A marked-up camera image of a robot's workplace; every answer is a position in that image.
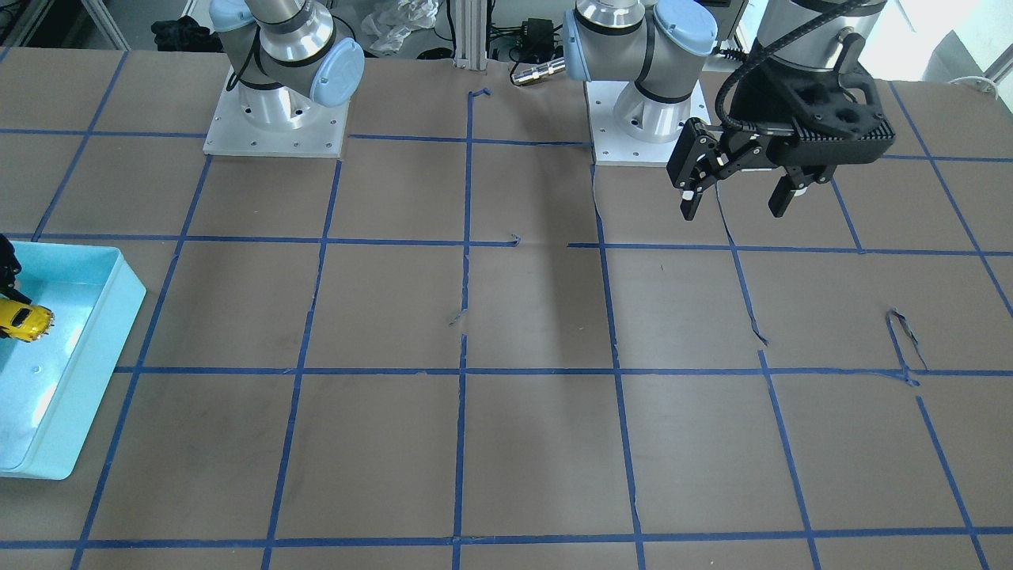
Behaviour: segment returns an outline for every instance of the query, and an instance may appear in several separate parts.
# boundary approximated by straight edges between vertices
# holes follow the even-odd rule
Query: metal plate
[[[239,90],[226,91],[223,87],[204,141],[204,152],[226,156],[340,158],[348,103],[334,107],[314,105],[312,112],[299,129],[265,131],[244,116]]]
[[[672,156],[676,141],[664,144],[648,143],[627,135],[616,123],[612,108],[626,81],[590,81],[587,85],[588,116],[591,135],[595,141],[595,163],[611,166],[665,166]],[[710,123],[710,113],[704,103],[703,90],[697,81],[690,100],[694,116]]]

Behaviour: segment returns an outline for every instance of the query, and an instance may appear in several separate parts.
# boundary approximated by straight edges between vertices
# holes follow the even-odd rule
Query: toy car
[[[53,326],[53,312],[0,299],[0,339],[11,338],[30,343],[46,335]]]

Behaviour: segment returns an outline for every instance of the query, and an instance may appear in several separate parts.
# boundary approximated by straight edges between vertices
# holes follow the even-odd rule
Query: table surface
[[[370,60],[341,161],[209,157],[227,69],[0,52],[0,228],[149,292],[75,473],[0,481],[0,567],[1013,567],[991,97],[882,82],[889,155],[685,222],[578,83]]]

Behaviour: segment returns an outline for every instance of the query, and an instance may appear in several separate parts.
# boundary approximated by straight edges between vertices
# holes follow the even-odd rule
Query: blue plastic box
[[[74,470],[144,284],[115,247],[14,242],[19,291],[54,315],[50,334],[0,340],[0,477]]]

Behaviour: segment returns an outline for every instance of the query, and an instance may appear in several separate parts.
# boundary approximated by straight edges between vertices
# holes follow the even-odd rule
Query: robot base
[[[348,103],[326,107],[282,87],[222,88],[205,154],[340,158]]]
[[[627,81],[590,81],[585,85],[596,164],[665,167],[669,163],[679,138],[678,132],[671,142],[650,143],[631,137],[616,120],[613,109],[619,95],[628,85]],[[704,123],[710,121],[699,82],[693,87],[689,103],[688,108],[694,111],[692,115],[702,118]]]

